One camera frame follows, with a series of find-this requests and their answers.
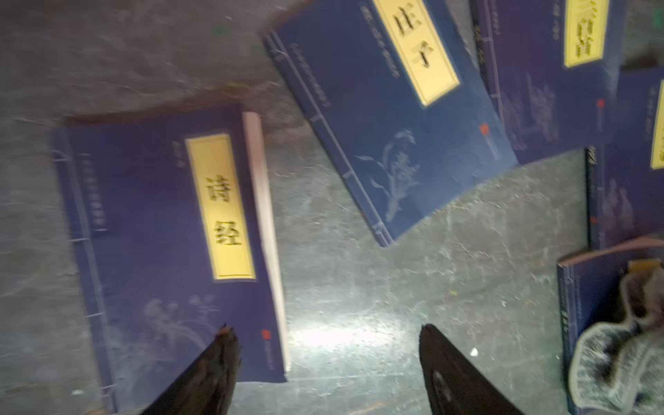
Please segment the blue book Tang poems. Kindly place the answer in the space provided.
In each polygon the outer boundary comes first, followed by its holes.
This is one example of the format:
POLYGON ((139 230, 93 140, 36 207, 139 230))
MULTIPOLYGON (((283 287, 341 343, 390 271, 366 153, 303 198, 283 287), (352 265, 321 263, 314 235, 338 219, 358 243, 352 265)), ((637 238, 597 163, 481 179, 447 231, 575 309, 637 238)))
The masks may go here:
POLYGON ((470 2, 480 74, 519 164, 611 140, 627 3, 470 2))

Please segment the blue book Zhuangzi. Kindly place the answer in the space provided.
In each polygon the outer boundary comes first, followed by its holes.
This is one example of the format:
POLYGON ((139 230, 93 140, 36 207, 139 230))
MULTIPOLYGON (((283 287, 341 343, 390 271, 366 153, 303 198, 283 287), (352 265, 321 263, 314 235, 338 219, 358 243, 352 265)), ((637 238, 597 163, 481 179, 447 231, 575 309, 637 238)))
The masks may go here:
POLYGON ((443 1, 305 1, 265 45, 383 247, 517 164, 443 1))

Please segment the blue book Yuewei notes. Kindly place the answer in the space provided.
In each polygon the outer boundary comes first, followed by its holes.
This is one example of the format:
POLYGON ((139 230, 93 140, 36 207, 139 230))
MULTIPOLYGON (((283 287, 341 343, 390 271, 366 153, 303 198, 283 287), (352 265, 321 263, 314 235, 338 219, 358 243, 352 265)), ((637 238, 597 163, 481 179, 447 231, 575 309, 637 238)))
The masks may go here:
POLYGON ((586 150, 588 240, 603 250, 663 231, 663 68, 623 72, 609 143, 586 150))

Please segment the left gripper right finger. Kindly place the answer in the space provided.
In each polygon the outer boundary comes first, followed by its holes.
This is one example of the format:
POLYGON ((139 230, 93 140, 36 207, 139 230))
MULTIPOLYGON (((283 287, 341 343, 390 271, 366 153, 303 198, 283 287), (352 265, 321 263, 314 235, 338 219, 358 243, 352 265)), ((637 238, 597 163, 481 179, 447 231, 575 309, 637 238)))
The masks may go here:
POLYGON ((422 327, 419 359, 432 413, 520 414, 433 324, 422 327))

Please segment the grey knitted cloth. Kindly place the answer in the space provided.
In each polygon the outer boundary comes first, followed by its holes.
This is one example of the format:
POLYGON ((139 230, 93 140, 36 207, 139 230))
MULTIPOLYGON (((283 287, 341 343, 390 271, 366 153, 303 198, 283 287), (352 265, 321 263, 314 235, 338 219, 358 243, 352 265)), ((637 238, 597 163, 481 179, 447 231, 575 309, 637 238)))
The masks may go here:
POLYGON ((662 414, 663 269, 624 276, 620 301, 622 321, 596 323, 577 341, 572 402, 614 414, 662 414))

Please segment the blue book Hanfeizi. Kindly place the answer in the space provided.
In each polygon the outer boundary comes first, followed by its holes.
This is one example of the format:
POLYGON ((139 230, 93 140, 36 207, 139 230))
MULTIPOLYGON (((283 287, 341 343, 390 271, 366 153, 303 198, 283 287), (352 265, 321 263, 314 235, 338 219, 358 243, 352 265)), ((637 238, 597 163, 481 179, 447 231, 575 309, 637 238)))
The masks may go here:
POLYGON ((620 283, 636 271, 663 269, 663 242, 638 238, 615 247, 584 252, 557 264, 560 319, 563 337, 563 376, 571 414, 614 414, 578 408, 572 402, 568 376, 577 341, 584 331, 601 322, 619 323, 624 318, 620 283))

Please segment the blue book Shijing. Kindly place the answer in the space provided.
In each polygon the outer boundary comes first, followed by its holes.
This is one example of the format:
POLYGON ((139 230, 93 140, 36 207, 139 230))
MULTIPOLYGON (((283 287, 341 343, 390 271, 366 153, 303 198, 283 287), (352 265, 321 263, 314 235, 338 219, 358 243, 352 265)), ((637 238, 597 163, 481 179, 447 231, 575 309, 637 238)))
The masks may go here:
POLYGON ((110 414, 231 327, 242 382, 291 367, 261 119, 239 104, 69 119, 51 137, 110 414))

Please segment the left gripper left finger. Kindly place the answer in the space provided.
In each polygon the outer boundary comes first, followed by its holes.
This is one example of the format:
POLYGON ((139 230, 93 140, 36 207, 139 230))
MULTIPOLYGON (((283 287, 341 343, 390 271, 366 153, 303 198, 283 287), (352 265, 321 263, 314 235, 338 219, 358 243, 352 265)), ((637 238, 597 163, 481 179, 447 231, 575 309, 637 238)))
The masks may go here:
POLYGON ((212 343, 142 414, 227 414, 238 380, 240 351, 234 329, 223 327, 212 343))

